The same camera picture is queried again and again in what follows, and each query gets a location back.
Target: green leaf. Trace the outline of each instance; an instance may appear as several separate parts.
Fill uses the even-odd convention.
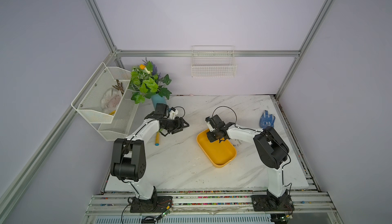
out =
[[[146,83],[146,84],[153,84],[153,83],[155,83],[155,81],[154,81],[151,77],[149,77],[148,80],[143,80],[143,83]]]
[[[157,92],[158,85],[154,82],[153,84],[147,84],[147,87],[151,89],[151,92]]]
[[[131,80],[134,80],[139,76],[138,72],[135,71],[132,71],[130,74],[131,74],[131,78],[130,78]]]
[[[154,69],[154,65],[150,61],[148,61],[148,63],[147,63],[147,70],[152,72],[153,69]]]
[[[147,93],[147,92],[148,92],[148,89],[146,88],[145,83],[143,83],[143,84],[140,86],[139,90],[140,90],[141,93]]]
[[[142,96],[142,95],[136,95],[135,96],[135,98],[136,98],[136,100],[135,100],[135,103],[136,104],[138,104],[138,103],[144,103],[144,101],[145,101],[145,98],[144,98],[144,96]]]
[[[164,82],[166,85],[169,85],[171,82],[171,79],[169,78],[169,75],[165,75],[162,82]]]
[[[161,88],[161,90],[158,93],[161,97],[165,96],[169,100],[170,94],[172,94],[167,88]]]
[[[135,101],[137,95],[140,95],[140,93],[139,92],[132,92],[132,97],[130,99]]]
[[[145,95],[145,97],[147,98],[147,99],[150,99],[153,95],[155,95],[156,93],[152,93],[152,92],[149,92],[149,93],[147,93],[146,95]]]
[[[133,79],[132,84],[140,85],[140,79]]]

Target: white mesh shelf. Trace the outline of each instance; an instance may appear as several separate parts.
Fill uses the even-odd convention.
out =
[[[125,138],[132,124],[137,110],[137,104],[131,100],[132,91],[128,89],[130,83],[130,71],[119,67],[106,67],[104,63],[97,70],[102,70],[98,78],[91,85],[89,91],[78,102],[76,98],[72,101],[71,106],[90,124],[100,124],[99,127],[93,126],[103,138],[107,141],[114,141],[117,138]],[[109,115],[104,113],[101,107],[101,99],[105,92],[117,85],[117,81],[122,82],[124,94],[115,114]]]
[[[193,46],[192,77],[234,77],[234,46]]]

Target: artificial plant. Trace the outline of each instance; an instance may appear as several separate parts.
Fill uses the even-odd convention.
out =
[[[147,60],[143,60],[144,64],[134,66],[131,72],[129,89],[132,90],[132,98],[135,103],[144,103],[145,99],[150,99],[153,95],[165,96],[169,99],[172,94],[166,86],[170,84],[169,75],[160,78],[156,66]]]

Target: cable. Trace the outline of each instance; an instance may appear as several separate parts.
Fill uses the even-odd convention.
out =
[[[130,206],[131,204],[132,204],[132,203],[129,203],[129,205],[125,206],[123,212],[121,212],[121,223],[122,223],[122,224],[124,224],[124,222],[122,221],[122,215],[124,214],[125,209],[128,208],[128,206]]]
[[[153,122],[153,121],[155,121],[155,120],[160,120],[160,119],[153,119],[153,120],[150,120],[147,124],[144,124],[139,130],[138,130],[138,132],[136,132],[135,134],[134,134],[134,136],[131,138],[131,139],[127,139],[127,144],[125,145],[125,147],[123,147],[123,149],[121,150],[121,153],[124,153],[124,151],[125,151],[125,149],[129,146],[129,144],[130,144],[130,142],[132,141],[132,139],[135,137],[135,136],[137,136],[137,134],[146,126],[146,125],[149,125],[150,124],[150,122]]]
[[[284,164],[284,165],[282,166],[282,170],[283,170],[283,167],[285,167],[286,165],[288,165],[289,163],[291,163],[291,157],[290,157],[290,155],[288,155],[288,153],[286,152],[286,150],[285,150],[280,144],[278,144],[278,145],[279,145],[280,148],[287,154],[288,158],[290,159],[290,161],[289,161],[288,163],[286,163],[286,164]]]
[[[290,182],[289,184],[287,184],[285,187],[287,187],[288,185],[290,185],[290,189],[288,190],[288,195],[290,195],[290,193],[291,193],[291,186],[293,185],[293,183],[292,182]]]
[[[217,108],[213,111],[213,115],[211,116],[211,118],[214,116],[215,111],[216,111],[218,108],[222,108],[222,107],[228,108],[228,109],[230,109],[231,111],[233,111],[234,115],[236,116],[236,121],[234,122],[234,124],[236,124],[236,123],[237,123],[237,114],[236,114],[236,112],[234,112],[233,109],[231,109],[231,108],[229,108],[229,107],[227,107],[227,106],[219,106],[219,107],[217,107]]]
[[[288,209],[288,215],[292,215],[294,211],[291,209],[291,207],[288,206],[287,204],[285,204],[285,206],[286,206],[287,209]]]
[[[181,117],[181,118],[184,118],[184,116],[185,116],[185,109],[183,107],[181,107],[181,106],[174,107],[174,109],[175,108],[182,108],[184,110],[184,115]]]
[[[162,203],[159,203],[159,204],[164,204],[164,203],[166,203],[166,202],[172,202],[171,200],[168,200],[168,201],[165,201],[165,202],[162,202]]]
[[[142,223],[156,223],[156,221],[157,219],[155,216],[146,216],[141,220]]]

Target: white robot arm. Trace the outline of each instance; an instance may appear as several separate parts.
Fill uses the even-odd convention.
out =
[[[268,208],[271,208],[271,202],[274,205],[272,208],[289,202],[290,196],[283,185],[282,172],[282,164],[289,157],[289,149],[274,128],[269,126],[266,129],[251,129],[232,122],[225,124],[218,115],[207,117],[205,120],[210,130],[207,132],[207,138],[211,143],[238,139],[256,145],[261,161],[268,167]]]
[[[148,181],[142,180],[146,169],[145,143],[157,132],[166,136],[189,127],[182,117],[176,117],[177,114],[178,110],[175,108],[169,109],[166,104],[158,103],[155,111],[145,117],[134,133],[124,139],[115,140],[113,144],[110,173],[119,180],[131,184],[136,199],[141,202],[142,206],[150,204],[156,207],[155,187]],[[160,129],[165,129],[167,133],[163,134]],[[130,151],[132,151],[132,157],[125,157]]]

